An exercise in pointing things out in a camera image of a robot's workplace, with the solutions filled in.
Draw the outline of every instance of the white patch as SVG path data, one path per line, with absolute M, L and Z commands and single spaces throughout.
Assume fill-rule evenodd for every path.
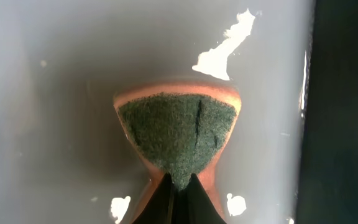
M 131 201 L 130 196 L 126 196 L 125 199 L 123 198 L 113 198 L 111 200 L 111 208 L 110 212 L 111 215 L 116 218 L 116 224 L 119 224 L 122 219 L 124 218 L 125 213 L 128 210 L 129 202 Z
M 303 83 L 301 91 L 301 110 L 305 108 L 305 85 L 306 85 L 306 51 L 305 51 L 305 65 L 303 66 Z
M 45 67 L 48 65 L 48 63 L 47 63 L 46 60 L 42 60 L 42 61 L 40 62 L 40 64 L 41 64 L 41 67 L 42 67 L 42 68 L 45 68 Z
M 231 198 L 233 194 L 227 194 L 227 209 L 230 216 L 241 215 L 246 209 L 246 200 L 241 196 L 235 196 Z
M 210 49 L 198 56 L 198 63 L 192 67 L 194 71 L 222 80 L 230 80 L 226 71 L 227 57 L 251 34 L 255 16 L 247 9 L 245 13 L 237 15 L 237 20 L 237 24 L 225 31 L 226 40 L 215 49 Z

